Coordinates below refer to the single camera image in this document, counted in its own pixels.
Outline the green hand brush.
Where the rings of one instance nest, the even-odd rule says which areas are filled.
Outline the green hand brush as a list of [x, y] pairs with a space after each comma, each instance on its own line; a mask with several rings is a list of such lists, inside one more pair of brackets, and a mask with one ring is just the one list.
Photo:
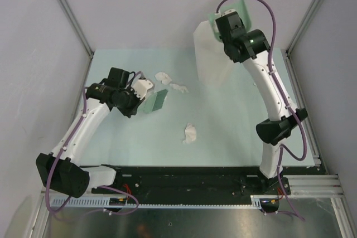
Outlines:
[[138, 111], [150, 114], [154, 111], [162, 109], [167, 93], [167, 89], [154, 92], [149, 97], [145, 98], [144, 102], [139, 106]]

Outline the white plastic waste bin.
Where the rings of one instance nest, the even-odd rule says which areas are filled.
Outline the white plastic waste bin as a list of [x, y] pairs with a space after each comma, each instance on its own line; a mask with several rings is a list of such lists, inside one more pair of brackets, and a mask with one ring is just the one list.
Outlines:
[[230, 76], [234, 63], [224, 52], [209, 21], [201, 22], [193, 34], [199, 81], [205, 86], [220, 87]]

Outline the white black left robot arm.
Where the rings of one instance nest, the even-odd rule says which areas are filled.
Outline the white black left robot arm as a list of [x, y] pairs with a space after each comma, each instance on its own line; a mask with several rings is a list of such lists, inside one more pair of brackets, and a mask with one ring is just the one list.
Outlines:
[[117, 176], [115, 168], [109, 165], [81, 168], [80, 162], [98, 126], [112, 109], [117, 108], [127, 117], [136, 114], [142, 101], [128, 83], [130, 74], [113, 67], [108, 77], [83, 89], [83, 108], [64, 137], [49, 154], [41, 153], [36, 159], [46, 191], [79, 198], [99, 186], [111, 193], [122, 189], [123, 179]]

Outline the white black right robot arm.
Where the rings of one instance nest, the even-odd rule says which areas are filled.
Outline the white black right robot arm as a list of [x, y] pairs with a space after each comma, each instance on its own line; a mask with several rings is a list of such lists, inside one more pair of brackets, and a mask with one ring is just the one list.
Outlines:
[[306, 109], [291, 100], [282, 80], [269, 58], [271, 47], [261, 30], [247, 31], [238, 12], [230, 9], [218, 13], [214, 23], [224, 52], [234, 63], [241, 63], [253, 78], [266, 106], [268, 118], [255, 129], [263, 142], [259, 166], [263, 177], [257, 187], [264, 194], [277, 188], [279, 147], [297, 124], [307, 118]]

